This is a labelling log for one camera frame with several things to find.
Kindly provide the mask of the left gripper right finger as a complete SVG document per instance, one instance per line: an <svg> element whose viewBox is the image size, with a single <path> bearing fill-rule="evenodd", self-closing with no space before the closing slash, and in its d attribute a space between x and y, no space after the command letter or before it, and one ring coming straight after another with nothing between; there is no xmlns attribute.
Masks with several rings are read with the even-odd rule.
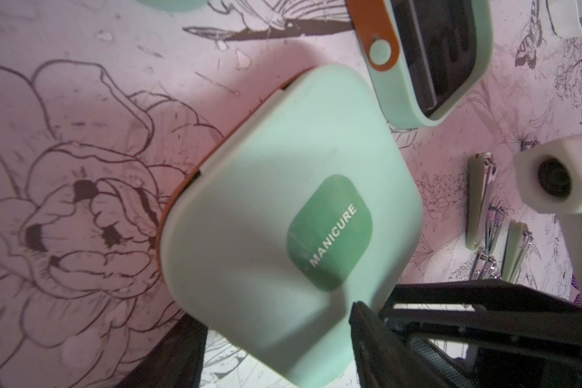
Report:
<svg viewBox="0 0 582 388"><path fill-rule="evenodd" d="M352 304L352 347L362 387L445 387L364 302Z"/></svg>

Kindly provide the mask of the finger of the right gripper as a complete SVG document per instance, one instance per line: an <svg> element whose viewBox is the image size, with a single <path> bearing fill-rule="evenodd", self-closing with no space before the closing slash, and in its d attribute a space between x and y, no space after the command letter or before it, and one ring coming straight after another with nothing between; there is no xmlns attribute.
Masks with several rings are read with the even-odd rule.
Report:
<svg viewBox="0 0 582 388"><path fill-rule="evenodd" d="M580 310L564 299L501 280L399 284L385 306L397 304L479 305L488 310Z"/></svg>
<svg viewBox="0 0 582 388"><path fill-rule="evenodd" d="M405 336L460 341L558 361L582 361L582 311L387 309L378 314L378 321Z"/></svg>

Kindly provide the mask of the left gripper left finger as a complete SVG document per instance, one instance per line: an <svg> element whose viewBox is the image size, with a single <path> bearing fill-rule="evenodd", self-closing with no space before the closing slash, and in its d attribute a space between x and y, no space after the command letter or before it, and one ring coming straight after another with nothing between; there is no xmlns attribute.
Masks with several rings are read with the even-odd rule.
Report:
<svg viewBox="0 0 582 388"><path fill-rule="evenodd" d="M118 386L200 386L207 335L207 326L185 315Z"/></svg>

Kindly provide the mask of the green clipper case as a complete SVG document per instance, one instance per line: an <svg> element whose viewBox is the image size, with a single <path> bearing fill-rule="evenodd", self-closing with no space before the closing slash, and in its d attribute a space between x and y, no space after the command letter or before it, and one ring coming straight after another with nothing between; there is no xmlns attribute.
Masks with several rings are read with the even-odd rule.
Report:
<svg viewBox="0 0 582 388"><path fill-rule="evenodd" d="M352 362L352 304L384 304L422 229L372 88L327 65L207 158L168 204L158 251L186 313L295 386L324 387Z"/></svg>

